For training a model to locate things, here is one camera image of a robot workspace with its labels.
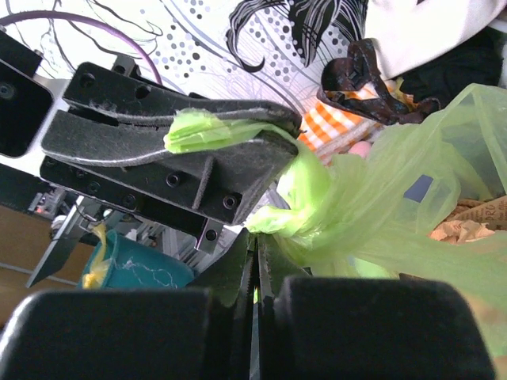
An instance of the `screw hole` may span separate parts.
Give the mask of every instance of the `screw hole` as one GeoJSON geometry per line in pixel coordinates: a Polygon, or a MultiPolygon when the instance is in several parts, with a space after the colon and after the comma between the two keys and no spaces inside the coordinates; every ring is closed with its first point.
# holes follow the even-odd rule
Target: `screw hole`
{"type": "Polygon", "coordinates": [[[151,87],[148,85],[142,85],[135,91],[135,99],[144,99],[150,95],[151,87]]]}
{"type": "Polygon", "coordinates": [[[223,198],[223,206],[227,210],[232,210],[234,208],[234,206],[236,206],[237,202],[238,201],[236,200],[236,198],[234,196],[226,196],[225,198],[223,198]]]}
{"type": "Polygon", "coordinates": [[[216,231],[215,230],[208,230],[208,231],[206,231],[206,239],[208,241],[214,241],[214,240],[216,240],[216,231]]]}
{"type": "Polygon", "coordinates": [[[9,101],[14,97],[16,90],[8,83],[0,84],[0,98],[9,101]]]}
{"type": "Polygon", "coordinates": [[[177,174],[173,173],[167,176],[166,183],[171,188],[176,188],[180,184],[181,178],[177,174]]]}
{"type": "Polygon", "coordinates": [[[90,73],[84,73],[79,79],[79,84],[83,89],[88,89],[95,83],[95,77],[90,73]]]}
{"type": "Polygon", "coordinates": [[[115,73],[118,73],[118,74],[125,74],[125,72],[127,71],[127,69],[125,69],[123,66],[121,65],[118,65],[118,66],[114,66],[113,69],[112,69],[115,73]]]}

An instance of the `purple cable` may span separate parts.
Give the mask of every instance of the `purple cable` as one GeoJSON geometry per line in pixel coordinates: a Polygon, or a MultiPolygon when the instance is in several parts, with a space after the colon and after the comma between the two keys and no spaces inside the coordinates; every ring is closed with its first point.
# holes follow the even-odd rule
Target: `purple cable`
{"type": "Polygon", "coordinates": [[[135,51],[143,57],[151,71],[155,76],[155,81],[161,85],[162,78],[160,77],[160,73],[157,70],[154,62],[151,60],[150,56],[129,36],[125,33],[119,31],[116,28],[113,28],[110,25],[105,24],[104,22],[94,20],[93,18],[80,16],[78,14],[68,13],[68,12],[58,12],[55,10],[31,10],[28,12],[20,12],[15,14],[10,14],[9,16],[5,16],[0,18],[0,25],[8,26],[11,24],[16,24],[17,22],[27,21],[27,20],[36,20],[39,18],[44,19],[54,19],[54,20],[65,20],[65,21],[73,21],[73,22],[82,22],[83,24],[88,24],[94,26],[96,28],[105,30],[112,36],[119,38],[120,40],[126,42],[133,48],[135,51]]]}

